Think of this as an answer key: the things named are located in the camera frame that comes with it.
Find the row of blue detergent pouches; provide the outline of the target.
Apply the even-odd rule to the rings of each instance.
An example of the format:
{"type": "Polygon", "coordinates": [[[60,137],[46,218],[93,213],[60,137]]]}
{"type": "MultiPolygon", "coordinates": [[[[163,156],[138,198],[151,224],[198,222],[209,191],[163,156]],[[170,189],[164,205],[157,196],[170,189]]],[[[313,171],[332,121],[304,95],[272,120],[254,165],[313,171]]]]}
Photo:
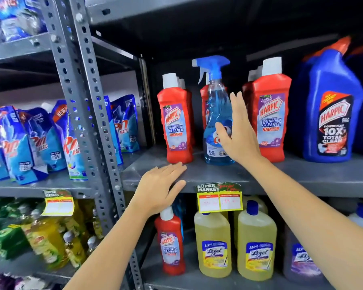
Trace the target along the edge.
{"type": "Polygon", "coordinates": [[[27,185],[63,170],[69,180],[88,180],[66,100],[28,110],[0,107],[0,181],[27,185]]]}

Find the blue glass cleaner spray bottle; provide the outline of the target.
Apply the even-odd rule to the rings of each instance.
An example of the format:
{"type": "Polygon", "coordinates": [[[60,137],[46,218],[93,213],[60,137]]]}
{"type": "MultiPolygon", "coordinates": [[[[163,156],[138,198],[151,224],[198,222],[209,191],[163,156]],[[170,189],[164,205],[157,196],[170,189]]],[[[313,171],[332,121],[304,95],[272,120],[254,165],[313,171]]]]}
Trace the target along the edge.
{"type": "Polygon", "coordinates": [[[192,66],[200,69],[201,81],[203,74],[208,74],[208,100],[205,103],[208,111],[208,119],[203,132],[203,151],[207,164],[231,165],[234,160],[224,150],[216,130],[216,123],[219,122],[225,128],[225,135],[232,135],[232,106],[227,90],[222,83],[221,69],[231,62],[221,55],[213,55],[192,60],[192,66]]]}

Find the person's left hand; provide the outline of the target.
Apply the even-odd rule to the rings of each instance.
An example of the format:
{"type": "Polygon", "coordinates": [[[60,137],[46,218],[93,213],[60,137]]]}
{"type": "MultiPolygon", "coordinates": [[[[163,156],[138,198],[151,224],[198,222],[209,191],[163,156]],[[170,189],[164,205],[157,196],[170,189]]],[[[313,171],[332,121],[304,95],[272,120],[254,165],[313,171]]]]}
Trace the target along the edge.
{"type": "Polygon", "coordinates": [[[171,206],[175,199],[166,199],[170,188],[178,182],[187,166],[181,162],[155,167],[146,172],[136,188],[127,209],[149,218],[171,206]]]}

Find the yellow floor cleaner bottle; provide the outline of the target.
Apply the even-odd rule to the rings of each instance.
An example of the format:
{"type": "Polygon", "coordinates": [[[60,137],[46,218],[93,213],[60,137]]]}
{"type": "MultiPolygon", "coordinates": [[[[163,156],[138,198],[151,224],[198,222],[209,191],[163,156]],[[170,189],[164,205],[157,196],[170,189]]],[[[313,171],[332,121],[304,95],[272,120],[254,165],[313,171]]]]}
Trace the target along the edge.
{"type": "Polygon", "coordinates": [[[219,212],[194,215],[198,266],[211,278],[225,278],[232,271],[231,227],[219,212]]]}
{"type": "Polygon", "coordinates": [[[238,215],[237,270],[248,280],[262,282],[274,272],[277,225],[259,211],[255,200],[248,200],[246,210],[238,215]]]}
{"type": "MultiPolygon", "coordinates": [[[[246,196],[246,195],[242,195],[242,204],[243,204],[243,210],[246,210],[247,208],[247,201],[256,201],[258,203],[259,206],[259,211],[268,214],[268,209],[266,204],[264,203],[263,200],[261,200],[258,196],[256,195],[251,195],[251,196],[246,196]]],[[[234,245],[235,248],[238,248],[238,217],[239,214],[241,213],[241,211],[237,210],[233,212],[233,225],[234,225],[234,245]]]]}

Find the pile of purple packets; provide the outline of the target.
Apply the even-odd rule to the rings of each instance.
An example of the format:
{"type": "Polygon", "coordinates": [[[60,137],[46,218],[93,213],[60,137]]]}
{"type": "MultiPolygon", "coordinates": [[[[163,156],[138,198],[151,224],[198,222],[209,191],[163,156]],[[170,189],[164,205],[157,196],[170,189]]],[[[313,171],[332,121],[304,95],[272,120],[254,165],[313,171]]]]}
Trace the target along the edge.
{"type": "Polygon", "coordinates": [[[33,276],[11,276],[0,273],[0,290],[54,290],[54,283],[33,276]]]}

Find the person's right forearm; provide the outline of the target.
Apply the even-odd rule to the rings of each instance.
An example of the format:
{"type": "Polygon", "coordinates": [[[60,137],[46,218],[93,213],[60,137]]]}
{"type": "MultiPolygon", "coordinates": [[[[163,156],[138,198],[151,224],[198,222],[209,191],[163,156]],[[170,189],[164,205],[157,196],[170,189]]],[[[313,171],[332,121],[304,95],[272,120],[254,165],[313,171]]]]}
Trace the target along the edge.
{"type": "Polygon", "coordinates": [[[336,290],[363,290],[363,227],[262,156],[238,162],[262,186],[330,284],[336,290]]]}

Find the green and yellow price tag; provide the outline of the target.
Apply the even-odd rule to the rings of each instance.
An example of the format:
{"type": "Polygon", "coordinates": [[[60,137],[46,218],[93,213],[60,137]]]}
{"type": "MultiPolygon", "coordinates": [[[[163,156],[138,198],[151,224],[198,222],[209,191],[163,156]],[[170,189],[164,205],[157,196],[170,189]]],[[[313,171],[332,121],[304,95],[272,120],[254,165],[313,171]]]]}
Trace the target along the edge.
{"type": "Polygon", "coordinates": [[[45,207],[42,216],[73,216],[75,210],[74,198],[69,190],[44,190],[45,207]]]}
{"type": "Polygon", "coordinates": [[[216,182],[194,187],[198,212],[218,213],[243,210],[242,187],[235,182],[216,182]]]}

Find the person's right hand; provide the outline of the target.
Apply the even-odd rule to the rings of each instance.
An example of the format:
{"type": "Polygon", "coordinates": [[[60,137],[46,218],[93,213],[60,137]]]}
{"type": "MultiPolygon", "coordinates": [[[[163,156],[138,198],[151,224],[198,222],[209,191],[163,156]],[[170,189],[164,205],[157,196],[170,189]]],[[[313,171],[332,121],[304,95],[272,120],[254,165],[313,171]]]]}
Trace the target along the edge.
{"type": "Polygon", "coordinates": [[[231,145],[222,146],[227,155],[249,172],[262,155],[259,150],[254,129],[248,119],[247,107],[242,97],[242,92],[230,93],[232,106],[232,134],[231,145]]]}

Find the purple floor cleaner bottle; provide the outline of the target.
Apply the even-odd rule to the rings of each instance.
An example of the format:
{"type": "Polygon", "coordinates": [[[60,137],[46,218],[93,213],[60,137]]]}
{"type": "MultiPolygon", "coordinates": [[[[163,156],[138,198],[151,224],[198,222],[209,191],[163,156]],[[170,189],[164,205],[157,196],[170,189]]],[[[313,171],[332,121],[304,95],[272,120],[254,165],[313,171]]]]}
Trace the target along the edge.
{"type": "Polygon", "coordinates": [[[284,235],[284,277],[288,281],[305,286],[325,284],[323,273],[287,224],[284,235]]]}

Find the person's left forearm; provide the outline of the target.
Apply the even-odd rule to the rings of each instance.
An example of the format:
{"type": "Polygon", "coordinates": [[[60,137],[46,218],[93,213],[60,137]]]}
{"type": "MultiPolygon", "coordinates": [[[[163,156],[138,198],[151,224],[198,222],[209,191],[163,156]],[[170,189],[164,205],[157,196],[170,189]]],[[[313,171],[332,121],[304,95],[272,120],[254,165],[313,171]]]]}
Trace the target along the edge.
{"type": "Polygon", "coordinates": [[[63,290],[120,290],[148,218],[148,209],[131,203],[63,290]]]}

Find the group of yellow dishwash bottles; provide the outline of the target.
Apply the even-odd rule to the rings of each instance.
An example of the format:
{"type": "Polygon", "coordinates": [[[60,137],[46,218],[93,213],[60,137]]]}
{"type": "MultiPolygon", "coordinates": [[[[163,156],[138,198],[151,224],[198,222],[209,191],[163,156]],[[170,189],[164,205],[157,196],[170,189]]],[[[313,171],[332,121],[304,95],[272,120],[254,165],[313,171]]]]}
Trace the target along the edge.
{"type": "Polygon", "coordinates": [[[21,228],[27,241],[47,268],[56,270],[71,263],[78,269],[85,263],[86,242],[91,236],[77,200],[71,216],[43,216],[41,208],[30,211],[26,205],[21,205],[19,211],[25,215],[21,228]]]}

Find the large red bathroom cleaner bottle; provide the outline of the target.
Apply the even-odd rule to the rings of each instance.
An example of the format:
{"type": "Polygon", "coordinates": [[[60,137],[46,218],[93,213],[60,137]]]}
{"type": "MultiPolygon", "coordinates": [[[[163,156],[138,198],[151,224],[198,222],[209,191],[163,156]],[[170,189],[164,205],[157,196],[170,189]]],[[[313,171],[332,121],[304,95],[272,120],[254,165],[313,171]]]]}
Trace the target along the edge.
{"type": "Polygon", "coordinates": [[[263,68],[263,66],[260,65],[257,67],[257,69],[250,70],[248,73],[247,83],[245,83],[242,86],[243,99],[245,101],[245,104],[247,107],[247,113],[248,113],[249,117],[253,116],[253,110],[255,108],[255,104],[257,103],[257,97],[255,94],[255,89],[254,89],[254,82],[259,77],[261,77],[262,68],[263,68]]]}
{"type": "Polygon", "coordinates": [[[252,82],[249,118],[262,156],[272,163],[285,160],[290,86],[291,78],[283,74],[280,56],[265,59],[252,82]]]}

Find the small red bathroom cleaner bottle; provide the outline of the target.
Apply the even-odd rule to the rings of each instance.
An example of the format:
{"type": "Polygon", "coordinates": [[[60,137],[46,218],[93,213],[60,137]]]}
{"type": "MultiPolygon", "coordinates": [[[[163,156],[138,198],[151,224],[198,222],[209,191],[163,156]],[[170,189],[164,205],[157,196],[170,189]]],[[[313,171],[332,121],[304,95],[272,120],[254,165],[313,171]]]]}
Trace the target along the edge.
{"type": "Polygon", "coordinates": [[[154,222],[157,241],[163,259],[163,271],[171,276],[185,272],[182,221],[173,212],[172,206],[166,207],[154,222]]]}

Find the grey slotted metal shelf rack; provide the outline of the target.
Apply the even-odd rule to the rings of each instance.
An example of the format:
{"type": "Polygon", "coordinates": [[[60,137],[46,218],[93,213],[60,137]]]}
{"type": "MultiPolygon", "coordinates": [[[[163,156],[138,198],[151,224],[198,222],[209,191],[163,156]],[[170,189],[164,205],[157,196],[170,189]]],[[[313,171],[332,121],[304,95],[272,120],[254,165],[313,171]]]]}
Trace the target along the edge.
{"type": "Polygon", "coordinates": [[[49,25],[40,38],[0,45],[0,64],[41,75],[36,58],[50,51],[54,57],[69,112],[86,115],[74,123],[89,180],[83,198],[95,199],[102,229],[108,233],[125,210],[125,191],[136,188],[150,167],[166,163],[160,143],[160,112],[155,91],[161,71],[186,74],[187,58],[199,54],[229,54],[223,72],[228,88],[239,87],[249,66],[273,54],[283,54],[284,69],[295,66],[306,52],[351,34],[363,38],[363,0],[40,0],[49,25]],[[101,75],[135,71],[139,88],[145,144],[138,155],[126,157],[119,168],[107,147],[109,128],[102,128],[101,102],[106,83],[101,75]]]}

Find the pile of blue detergent packets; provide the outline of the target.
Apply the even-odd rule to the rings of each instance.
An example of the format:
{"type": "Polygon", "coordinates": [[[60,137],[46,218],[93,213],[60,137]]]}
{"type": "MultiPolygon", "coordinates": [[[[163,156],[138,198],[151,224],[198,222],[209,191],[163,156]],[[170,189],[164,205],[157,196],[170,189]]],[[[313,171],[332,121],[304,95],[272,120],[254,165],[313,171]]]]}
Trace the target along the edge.
{"type": "Polygon", "coordinates": [[[39,0],[0,0],[0,43],[47,31],[39,0]]]}

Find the pile of green packets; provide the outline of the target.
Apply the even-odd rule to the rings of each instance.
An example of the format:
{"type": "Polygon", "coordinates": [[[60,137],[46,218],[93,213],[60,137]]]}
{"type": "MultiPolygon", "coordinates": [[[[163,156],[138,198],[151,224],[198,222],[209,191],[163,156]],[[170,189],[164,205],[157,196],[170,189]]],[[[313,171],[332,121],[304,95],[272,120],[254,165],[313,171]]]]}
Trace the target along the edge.
{"type": "Polygon", "coordinates": [[[27,205],[21,198],[0,198],[0,258],[15,259],[30,249],[22,230],[19,207],[27,205]]]}

